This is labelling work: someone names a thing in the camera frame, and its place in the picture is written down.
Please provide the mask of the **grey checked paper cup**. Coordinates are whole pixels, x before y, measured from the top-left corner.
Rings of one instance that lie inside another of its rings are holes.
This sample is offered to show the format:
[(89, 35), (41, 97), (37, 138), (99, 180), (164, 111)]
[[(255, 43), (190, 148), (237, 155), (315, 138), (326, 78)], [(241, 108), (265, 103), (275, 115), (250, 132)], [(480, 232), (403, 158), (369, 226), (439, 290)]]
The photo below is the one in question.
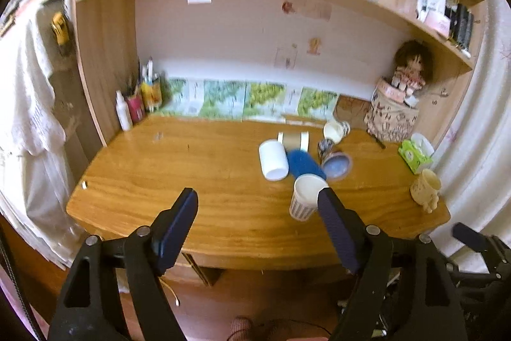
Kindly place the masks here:
[(294, 181), (289, 214), (296, 221), (307, 221), (318, 209), (318, 195), (329, 185), (320, 176), (304, 174)]

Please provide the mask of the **clear patterned plastic cup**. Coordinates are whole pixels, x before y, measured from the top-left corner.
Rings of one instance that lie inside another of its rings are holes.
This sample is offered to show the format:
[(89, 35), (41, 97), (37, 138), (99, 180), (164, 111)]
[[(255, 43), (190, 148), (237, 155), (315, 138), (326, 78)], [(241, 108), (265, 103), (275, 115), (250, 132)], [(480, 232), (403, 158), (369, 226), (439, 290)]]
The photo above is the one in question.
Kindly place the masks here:
[(320, 167), (328, 180), (341, 180), (352, 170), (353, 160), (349, 155), (338, 151), (331, 138), (323, 138), (317, 146)]

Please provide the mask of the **blue plastic cup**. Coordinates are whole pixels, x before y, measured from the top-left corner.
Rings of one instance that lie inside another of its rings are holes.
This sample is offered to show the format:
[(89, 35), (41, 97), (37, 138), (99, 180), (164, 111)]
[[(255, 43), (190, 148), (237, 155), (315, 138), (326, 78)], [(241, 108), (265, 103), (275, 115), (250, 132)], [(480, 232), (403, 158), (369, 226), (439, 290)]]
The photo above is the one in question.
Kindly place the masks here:
[(302, 175), (312, 174), (326, 180), (326, 173), (321, 169), (311, 155), (300, 149), (291, 150), (287, 153), (289, 173), (297, 178)]

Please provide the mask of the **white leaf print paper cup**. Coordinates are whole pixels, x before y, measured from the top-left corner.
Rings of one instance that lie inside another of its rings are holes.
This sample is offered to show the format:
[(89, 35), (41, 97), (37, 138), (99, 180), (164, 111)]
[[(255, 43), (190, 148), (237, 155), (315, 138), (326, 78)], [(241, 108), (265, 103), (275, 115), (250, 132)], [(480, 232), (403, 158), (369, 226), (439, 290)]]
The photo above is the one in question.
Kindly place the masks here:
[(333, 141), (334, 144), (340, 143), (350, 131), (351, 126), (347, 121), (329, 120), (323, 127), (324, 138)]

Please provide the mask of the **olive green paper cup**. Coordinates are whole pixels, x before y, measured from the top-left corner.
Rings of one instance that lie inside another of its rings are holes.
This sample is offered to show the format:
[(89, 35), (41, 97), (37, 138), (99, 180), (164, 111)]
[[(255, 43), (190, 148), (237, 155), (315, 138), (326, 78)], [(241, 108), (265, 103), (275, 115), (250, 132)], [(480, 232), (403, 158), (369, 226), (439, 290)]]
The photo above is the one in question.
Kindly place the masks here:
[(309, 132), (279, 132), (277, 140), (286, 152), (295, 150), (308, 152)]

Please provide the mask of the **white plastic cup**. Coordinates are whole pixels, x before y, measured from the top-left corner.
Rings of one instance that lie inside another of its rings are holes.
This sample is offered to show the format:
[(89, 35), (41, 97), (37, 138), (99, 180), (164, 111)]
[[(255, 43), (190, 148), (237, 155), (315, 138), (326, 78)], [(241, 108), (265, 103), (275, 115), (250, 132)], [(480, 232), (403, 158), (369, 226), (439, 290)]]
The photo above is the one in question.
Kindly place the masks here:
[(259, 159), (263, 176), (267, 180), (281, 181), (288, 175), (287, 154), (277, 139), (269, 139), (260, 144)]

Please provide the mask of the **cream ceramic mug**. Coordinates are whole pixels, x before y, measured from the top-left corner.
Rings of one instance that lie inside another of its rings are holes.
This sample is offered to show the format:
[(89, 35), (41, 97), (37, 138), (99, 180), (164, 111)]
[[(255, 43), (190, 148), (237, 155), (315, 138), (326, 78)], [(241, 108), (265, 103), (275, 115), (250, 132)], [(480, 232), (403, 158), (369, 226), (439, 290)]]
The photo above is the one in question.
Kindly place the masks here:
[(433, 170), (424, 169), (410, 186), (410, 196), (416, 204), (430, 214), (438, 207), (442, 186), (440, 178)]

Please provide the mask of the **white lace cloth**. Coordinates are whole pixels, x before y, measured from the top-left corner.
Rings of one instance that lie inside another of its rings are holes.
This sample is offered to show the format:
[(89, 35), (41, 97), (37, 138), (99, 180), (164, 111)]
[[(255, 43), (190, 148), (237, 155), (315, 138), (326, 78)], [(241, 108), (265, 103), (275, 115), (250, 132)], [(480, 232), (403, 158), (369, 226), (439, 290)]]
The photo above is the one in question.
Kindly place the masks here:
[(67, 214), (75, 181), (66, 142), (78, 119), (50, 80), (72, 76), (51, 22), (62, 0), (23, 0), (1, 37), (1, 213), (46, 260), (68, 267), (83, 231)]

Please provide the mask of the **black pen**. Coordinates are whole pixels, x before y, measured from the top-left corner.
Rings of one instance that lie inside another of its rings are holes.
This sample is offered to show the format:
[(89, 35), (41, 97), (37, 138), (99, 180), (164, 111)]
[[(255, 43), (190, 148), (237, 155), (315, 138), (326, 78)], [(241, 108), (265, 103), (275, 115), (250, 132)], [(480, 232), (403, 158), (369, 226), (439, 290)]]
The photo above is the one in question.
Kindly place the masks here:
[(378, 139), (378, 138), (377, 138), (375, 135), (373, 135), (373, 134), (372, 134), (371, 136), (374, 138), (375, 142), (378, 144), (378, 146), (379, 146), (381, 149), (383, 149), (383, 150), (384, 150), (384, 149), (386, 149), (385, 144), (384, 144), (384, 143), (383, 143), (380, 139)]

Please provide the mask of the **letter print fabric bag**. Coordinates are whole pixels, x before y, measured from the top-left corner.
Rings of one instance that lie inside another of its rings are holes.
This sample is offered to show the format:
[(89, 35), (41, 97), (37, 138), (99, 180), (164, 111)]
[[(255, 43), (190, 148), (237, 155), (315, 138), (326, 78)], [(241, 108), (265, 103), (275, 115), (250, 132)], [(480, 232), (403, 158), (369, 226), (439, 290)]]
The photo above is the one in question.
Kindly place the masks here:
[(367, 131), (378, 140), (401, 143), (412, 135), (418, 116), (418, 109), (399, 104), (375, 90), (364, 122)]

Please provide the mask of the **red pen holder can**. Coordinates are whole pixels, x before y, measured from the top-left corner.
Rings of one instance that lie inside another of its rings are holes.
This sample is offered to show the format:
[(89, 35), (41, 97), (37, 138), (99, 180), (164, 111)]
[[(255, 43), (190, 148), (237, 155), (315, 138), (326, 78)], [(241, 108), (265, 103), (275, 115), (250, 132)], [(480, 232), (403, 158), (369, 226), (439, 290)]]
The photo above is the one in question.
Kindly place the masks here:
[(126, 97), (126, 102), (132, 123), (136, 125), (146, 117), (143, 99), (139, 93)]

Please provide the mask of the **brown drawing card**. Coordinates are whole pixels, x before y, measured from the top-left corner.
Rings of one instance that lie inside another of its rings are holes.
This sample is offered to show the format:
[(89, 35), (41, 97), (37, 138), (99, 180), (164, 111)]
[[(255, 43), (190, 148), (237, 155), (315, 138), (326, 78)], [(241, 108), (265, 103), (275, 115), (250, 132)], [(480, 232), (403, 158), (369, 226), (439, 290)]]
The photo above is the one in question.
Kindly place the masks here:
[(371, 109), (371, 103), (362, 99), (340, 95), (333, 110), (337, 122), (345, 121), (353, 129), (366, 129), (365, 114)]

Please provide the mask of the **pink box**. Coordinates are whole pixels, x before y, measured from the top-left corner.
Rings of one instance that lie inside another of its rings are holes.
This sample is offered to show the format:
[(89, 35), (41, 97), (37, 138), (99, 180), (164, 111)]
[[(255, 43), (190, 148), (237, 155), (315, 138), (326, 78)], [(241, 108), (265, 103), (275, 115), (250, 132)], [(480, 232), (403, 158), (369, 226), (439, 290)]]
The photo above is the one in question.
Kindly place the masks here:
[(404, 99), (406, 97), (405, 92), (399, 90), (396, 87), (393, 87), (385, 79), (380, 78), (376, 88), (377, 91), (383, 96), (387, 97), (387, 99), (392, 100), (398, 104), (404, 104)]

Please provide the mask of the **rag doll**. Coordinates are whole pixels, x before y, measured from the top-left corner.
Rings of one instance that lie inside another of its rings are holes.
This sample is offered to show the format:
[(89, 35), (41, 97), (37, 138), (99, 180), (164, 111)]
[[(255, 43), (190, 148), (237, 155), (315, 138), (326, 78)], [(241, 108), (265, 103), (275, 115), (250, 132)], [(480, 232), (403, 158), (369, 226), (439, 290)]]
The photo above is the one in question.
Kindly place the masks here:
[(391, 85), (404, 92), (406, 97), (422, 90), (432, 81), (432, 52), (418, 41), (403, 43), (394, 55), (394, 63)]

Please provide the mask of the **wooden bookshelf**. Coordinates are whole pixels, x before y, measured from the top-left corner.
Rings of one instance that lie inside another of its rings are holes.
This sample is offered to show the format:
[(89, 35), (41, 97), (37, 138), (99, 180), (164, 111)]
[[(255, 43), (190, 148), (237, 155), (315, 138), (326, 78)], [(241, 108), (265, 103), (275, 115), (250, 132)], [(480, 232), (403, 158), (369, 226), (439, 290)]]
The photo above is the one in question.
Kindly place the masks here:
[(175, 78), (269, 81), (369, 99), (407, 40), (434, 58), (414, 127), (448, 132), (476, 65), (486, 0), (467, 50), (418, 20), (418, 0), (73, 0), (82, 84), (101, 143), (119, 132), (114, 95), (141, 64)]

